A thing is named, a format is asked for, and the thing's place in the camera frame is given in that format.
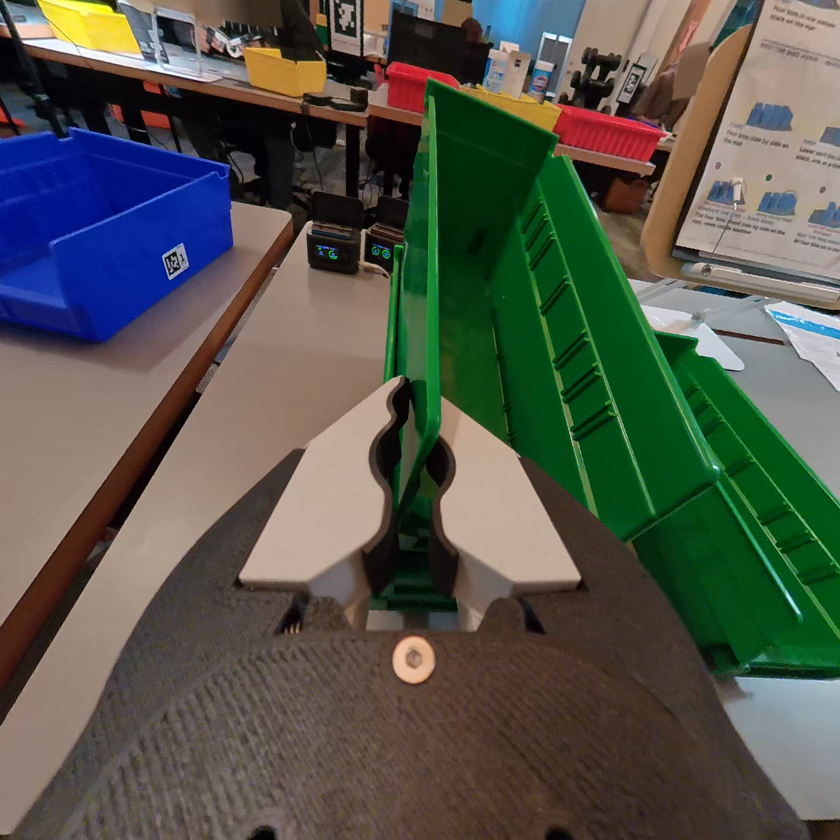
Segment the red plastic bin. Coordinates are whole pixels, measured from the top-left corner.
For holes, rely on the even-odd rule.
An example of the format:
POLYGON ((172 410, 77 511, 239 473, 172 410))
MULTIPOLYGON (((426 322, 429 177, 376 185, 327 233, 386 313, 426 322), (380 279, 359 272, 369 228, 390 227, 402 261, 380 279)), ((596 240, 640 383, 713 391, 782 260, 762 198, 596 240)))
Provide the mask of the red plastic bin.
POLYGON ((404 62, 388 65, 385 71, 387 106, 406 112, 423 113, 425 90, 430 77, 434 77, 434 73, 419 66, 404 62))

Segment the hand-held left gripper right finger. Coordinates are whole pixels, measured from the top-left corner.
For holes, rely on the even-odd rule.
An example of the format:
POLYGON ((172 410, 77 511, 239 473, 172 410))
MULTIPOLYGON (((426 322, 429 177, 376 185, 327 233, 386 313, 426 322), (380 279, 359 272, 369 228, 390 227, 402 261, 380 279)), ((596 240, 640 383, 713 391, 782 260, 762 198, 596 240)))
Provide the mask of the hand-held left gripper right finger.
POLYGON ((465 413, 442 413, 426 470, 437 484, 429 533, 436 588, 475 632, 499 599, 566 592, 581 582, 523 461, 465 413))

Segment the grey desk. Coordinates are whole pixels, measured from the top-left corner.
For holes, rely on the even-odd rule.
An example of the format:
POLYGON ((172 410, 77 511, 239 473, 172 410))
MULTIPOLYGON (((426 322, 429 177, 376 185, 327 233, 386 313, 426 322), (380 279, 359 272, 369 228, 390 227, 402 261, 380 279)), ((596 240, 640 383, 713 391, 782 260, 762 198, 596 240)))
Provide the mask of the grey desk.
POLYGON ((581 573, 473 633, 239 582, 382 385, 388 286, 296 244, 2 722, 3 838, 809 838, 634 553, 514 457, 581 573))

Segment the black dumbbell set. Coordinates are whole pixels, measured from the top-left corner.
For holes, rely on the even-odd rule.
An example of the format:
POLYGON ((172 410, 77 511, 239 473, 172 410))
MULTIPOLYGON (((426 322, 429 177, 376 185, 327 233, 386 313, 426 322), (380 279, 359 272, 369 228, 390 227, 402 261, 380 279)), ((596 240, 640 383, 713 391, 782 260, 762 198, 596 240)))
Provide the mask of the black dumbbell set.
POLYGON ((576 70, 570 80, 573 96, 571 106, 578 109, 597 110, 602 100, 608 99, 614 90, 612 74, 622 65, 620 54, 602 54, 598 48, 585 48, 581 57, 583 71, 576 70))

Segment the yellow divided tray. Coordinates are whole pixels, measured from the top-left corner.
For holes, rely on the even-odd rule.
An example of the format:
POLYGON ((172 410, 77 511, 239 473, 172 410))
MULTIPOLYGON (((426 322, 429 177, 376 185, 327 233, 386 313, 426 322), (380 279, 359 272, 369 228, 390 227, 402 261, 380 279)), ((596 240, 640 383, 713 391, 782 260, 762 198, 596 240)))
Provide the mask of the yellow divided tray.
POLYGON ((557 133, 556 127, 561 108, 549 101, 536 101, 526 95, 514 98, 505 93, 489 91, 481 86, 463 86, 460 90, 479 102, 530 122, 541 130, 557 133))

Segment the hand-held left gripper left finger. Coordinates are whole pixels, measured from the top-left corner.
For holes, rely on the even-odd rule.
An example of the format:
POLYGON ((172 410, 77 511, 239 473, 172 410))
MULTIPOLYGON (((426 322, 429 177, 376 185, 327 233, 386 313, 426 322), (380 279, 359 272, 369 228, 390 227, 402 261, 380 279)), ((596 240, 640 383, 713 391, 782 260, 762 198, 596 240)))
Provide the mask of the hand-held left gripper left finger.
POLYGON ((399 552, 392 480, 412 389, 385 382, 296 451, 286 488, 239 573, 250 590, 332 598, 365 629, 399 552))

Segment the yellow plastic bin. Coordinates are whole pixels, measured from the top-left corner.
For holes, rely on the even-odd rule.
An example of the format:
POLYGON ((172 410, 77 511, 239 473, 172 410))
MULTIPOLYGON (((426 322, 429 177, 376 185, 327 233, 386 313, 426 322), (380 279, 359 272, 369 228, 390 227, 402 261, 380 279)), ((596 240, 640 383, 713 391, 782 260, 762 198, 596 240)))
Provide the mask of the yellow plastic bin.
POLYGON ((38 1, 54 36, 84 49, 142 56, 129 20, 109 5, 82 1, 38 1))
POLYGON ((328 79, 326 61, 286 58, 280 49, 246 47, 244 49, 248 82, 254 87, 290 98, 319 94, 328 79))

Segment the long wooden workbench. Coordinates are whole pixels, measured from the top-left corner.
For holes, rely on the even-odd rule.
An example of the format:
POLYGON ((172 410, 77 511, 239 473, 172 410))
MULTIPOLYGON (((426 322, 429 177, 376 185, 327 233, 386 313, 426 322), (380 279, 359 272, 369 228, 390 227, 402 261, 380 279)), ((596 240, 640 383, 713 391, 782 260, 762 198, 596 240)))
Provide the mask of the long wooden workbench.
POLYGON ((124 88, 128 79, 139 83, 131 91, 115 89, 114 82, 109 83, 108 92, 101 98, 106 103, 120 105, 125 118, 128 111, 156 111, 178 113, 184 109, 183 102, 164 94, 151 94, 144 89, 144 84, 190 91, 226 102, 239 102, 250 107, 269 109, 289 114, 301 114, 309 118, 324 119, 331 123, 346 126, 346 184, 357 186, 359 183, 360 155, 363 150, 361 131, 367 129, 370 118, 385 119, 394 123, 419 126, 422 115, 404 109, 392 108, 387 102, 387 85, 370 94, 369 105, 362 112, 342 111, 333 107, 319 106, 290 98, 279 93, 252 87, 245 80, 220 77, 211 79, 185 77, 175 73, 175 64, 158 67, 141 59, 105 51, 85 49, 63 42, 57 38, 30 38, 22 40, 29 57, 34 60, 53 61, 67 67, 76 67, 87 72, 110 78, 118 78, 118 86, 124 88))

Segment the small framed tag sign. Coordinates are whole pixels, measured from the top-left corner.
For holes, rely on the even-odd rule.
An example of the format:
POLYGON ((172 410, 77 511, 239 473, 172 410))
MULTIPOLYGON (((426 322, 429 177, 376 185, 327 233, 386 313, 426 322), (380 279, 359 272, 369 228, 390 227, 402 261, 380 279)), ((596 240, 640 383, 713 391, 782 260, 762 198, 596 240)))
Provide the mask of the small framed tag sign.
POLYGON ((636 61, 630 65, 626 70, 621 89, 616 97, 616 103, 622 106, 630 105, 647 73, 647 66, 643 62, 636 61))

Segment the black monitor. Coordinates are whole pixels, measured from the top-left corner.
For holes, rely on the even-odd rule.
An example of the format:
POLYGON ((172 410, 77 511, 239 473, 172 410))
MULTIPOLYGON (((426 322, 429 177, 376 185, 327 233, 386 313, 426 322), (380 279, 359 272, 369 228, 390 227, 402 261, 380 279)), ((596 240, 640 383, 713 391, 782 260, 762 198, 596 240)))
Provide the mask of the black monitor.
POLYGON ((462 27, 392 10, 385 65, 402 63, 454 77, 461 85, 485 79, 491 44, 468 39, 462 27))

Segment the white blue paper sheet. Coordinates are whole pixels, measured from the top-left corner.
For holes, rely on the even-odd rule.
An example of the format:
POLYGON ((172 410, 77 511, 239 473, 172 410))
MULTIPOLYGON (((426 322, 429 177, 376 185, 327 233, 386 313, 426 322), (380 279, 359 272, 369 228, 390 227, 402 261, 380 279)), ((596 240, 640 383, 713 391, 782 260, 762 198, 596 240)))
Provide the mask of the white blue paper sheet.
POLYGON ((839 317, 782 301, 768 303, 763 310, 798 356, 839 392, 839 317))

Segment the white carton box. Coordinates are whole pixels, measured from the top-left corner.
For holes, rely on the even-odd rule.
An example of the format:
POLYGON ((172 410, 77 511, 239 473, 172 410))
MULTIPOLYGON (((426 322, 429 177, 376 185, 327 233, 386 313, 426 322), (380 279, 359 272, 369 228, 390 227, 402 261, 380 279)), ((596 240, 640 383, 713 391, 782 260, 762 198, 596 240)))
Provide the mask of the white carton box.
POLYGON ((502 40, 489 52, 483 87, 489 92, 520 99, 529 73, 531 56, 520 51, 518 44, 502 40))

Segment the red ribbed basket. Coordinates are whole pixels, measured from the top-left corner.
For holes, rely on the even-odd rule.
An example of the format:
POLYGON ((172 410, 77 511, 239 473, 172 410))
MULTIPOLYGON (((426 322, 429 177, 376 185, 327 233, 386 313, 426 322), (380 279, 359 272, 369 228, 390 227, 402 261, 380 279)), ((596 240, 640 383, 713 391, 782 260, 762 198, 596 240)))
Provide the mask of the red ribbed basket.
POLYGON ((568 104, 555 124, 562 144, 575 149, 648 163, 666 132, 633 119, 619 118, 568 104))

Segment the blue plastic bin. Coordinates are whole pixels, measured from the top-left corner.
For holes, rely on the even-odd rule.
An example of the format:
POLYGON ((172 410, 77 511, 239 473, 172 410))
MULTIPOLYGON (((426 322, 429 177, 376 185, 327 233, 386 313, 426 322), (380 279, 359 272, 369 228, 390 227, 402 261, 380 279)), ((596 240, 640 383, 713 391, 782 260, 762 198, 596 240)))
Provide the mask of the blue plastic bin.
POLYGON ((228 172, 83 129, 2 140, 2 323, 110 340, 233 247, 228 172))

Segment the wooden document stand acrylic base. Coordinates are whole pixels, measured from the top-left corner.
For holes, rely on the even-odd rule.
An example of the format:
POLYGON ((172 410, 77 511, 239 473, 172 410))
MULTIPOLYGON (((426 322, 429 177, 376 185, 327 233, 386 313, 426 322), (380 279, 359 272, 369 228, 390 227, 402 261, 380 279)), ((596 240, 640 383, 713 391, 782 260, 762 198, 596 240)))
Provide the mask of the wooden document stand acrylic base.
POLYGON ((204 31, 194 15, 155 2, 134 1, 130 5, 147 24, 152 60, 159 71, 202 83, 223 79, 211 60, 203 58, 199 35, 204 31))

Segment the black flat device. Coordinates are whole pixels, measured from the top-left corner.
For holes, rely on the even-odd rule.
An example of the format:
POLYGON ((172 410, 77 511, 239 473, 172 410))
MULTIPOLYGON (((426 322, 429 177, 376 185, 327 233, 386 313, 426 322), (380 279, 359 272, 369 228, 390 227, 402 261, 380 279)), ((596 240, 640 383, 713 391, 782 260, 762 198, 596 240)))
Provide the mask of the black flat device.
POLYGON ((322 93, 306 93, 302 102, 310 107, 331 109, 340 112, 365 112, 368 108, 367 90, 351 89, 350 98, 324 96, 322 93))

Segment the black tripod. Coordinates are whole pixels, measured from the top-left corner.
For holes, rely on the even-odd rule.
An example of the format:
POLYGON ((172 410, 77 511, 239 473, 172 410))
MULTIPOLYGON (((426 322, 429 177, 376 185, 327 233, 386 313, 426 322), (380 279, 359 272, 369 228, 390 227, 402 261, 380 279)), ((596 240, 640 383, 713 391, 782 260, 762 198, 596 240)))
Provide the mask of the black tripod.
POLYGON ((3 18, 3 23, 5 24, 8 33, 14 43, 14 48, 20 66, 22 67, 23 72, 28 80, 28 85, 31 88, 30 96, 35 104, 35 110, 37 114, 42 119, 47 120, 52 132, 56 135, 56 137, 60 139, 65 139, 67 137, 67 131, 62 126, 59 120, 58 112, 41 81, 38 69, 35 65, 35 61, 32 58, 32 56, 27 52, 24 45, 24 41, 18 32, 13 16, 8 10, 5 1, 1 1, 1 14, 3 18))

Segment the black white tag sign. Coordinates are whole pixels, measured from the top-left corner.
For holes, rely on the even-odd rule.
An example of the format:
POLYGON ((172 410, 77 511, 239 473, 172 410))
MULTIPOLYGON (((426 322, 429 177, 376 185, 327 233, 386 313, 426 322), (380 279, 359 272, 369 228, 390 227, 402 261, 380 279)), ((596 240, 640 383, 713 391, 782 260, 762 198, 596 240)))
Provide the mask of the black white tag sign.
POLYGON ((355 58, 364 57, 364 2, 328 1, 329 46, 355 58))

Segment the black battery charging case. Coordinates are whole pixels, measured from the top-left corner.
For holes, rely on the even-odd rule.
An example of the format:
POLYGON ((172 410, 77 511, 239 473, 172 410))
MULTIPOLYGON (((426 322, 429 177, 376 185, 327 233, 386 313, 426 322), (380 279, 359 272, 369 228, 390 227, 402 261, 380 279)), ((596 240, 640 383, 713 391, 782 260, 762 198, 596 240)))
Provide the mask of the black battery charging case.
POLYGON ((383 195, 373 211, 373 224, 365 229, 363 262, 393 271, 395 251, 402 246, 408 213, 408 201, 383 195))
POLYGON ((306 234, 308 264, 314 270, 354 275, 360 269, 364 206, 358 197, 315 192, 306 234))

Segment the printed instruction sheet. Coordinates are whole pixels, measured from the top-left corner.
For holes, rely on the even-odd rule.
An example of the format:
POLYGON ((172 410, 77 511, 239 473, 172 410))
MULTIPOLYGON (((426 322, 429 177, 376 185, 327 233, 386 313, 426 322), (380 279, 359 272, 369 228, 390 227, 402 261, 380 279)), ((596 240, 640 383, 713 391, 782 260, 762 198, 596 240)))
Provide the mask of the printed instruction sheet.
POLYGON ((839 2, 763 2, 675 238, 681 256, 839 278, 839 2))

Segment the instruction sheet on white stand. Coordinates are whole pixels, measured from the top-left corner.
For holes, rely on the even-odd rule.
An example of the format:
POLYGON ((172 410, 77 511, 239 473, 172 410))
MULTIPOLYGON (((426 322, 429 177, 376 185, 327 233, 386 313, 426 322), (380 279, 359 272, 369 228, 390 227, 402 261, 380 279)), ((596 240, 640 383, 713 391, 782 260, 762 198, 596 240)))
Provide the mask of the instruction sheet on white stand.
POLYGON ((686 204, 697 187, 754 22, 727 37, 707 60, 642 233, 645 257, 659 283, 639 298, 651 300, 666 289, 695 285, 741 292, 750 302, 785 301, 838 316, 839 278, 834 285, 769 269, 737 267, 712 257, 679 255, 675 250, 686 204))

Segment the green plastic bin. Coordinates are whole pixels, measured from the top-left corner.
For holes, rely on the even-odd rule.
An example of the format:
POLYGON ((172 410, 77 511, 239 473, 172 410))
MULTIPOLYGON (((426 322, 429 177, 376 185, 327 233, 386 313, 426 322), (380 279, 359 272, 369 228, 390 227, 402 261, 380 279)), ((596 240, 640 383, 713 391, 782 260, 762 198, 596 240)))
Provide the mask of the green plastic bin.
MULTIPOLYGON (((393 248, 387 327, 385 336, 384 380, 396 375, 397 328, 400 304, 401 258, 404 247, 393 248)), ((373 597, 372 607, 389 612, 454 613, 455 600, 442 594, 429 570, 428 538, 431 502, 415 500, 399 532, 398 559, 394 576, 383 592, 373 597)))
POLYGON ((553 135, 426 85, 395 375, 413 388, 399 515, 465 413, 632 541, 720 468, 553 135))
POLYGON ((696 339, 655 337, 721 472, 637 557, 712 671, 837 679, 838 499, 696 339))

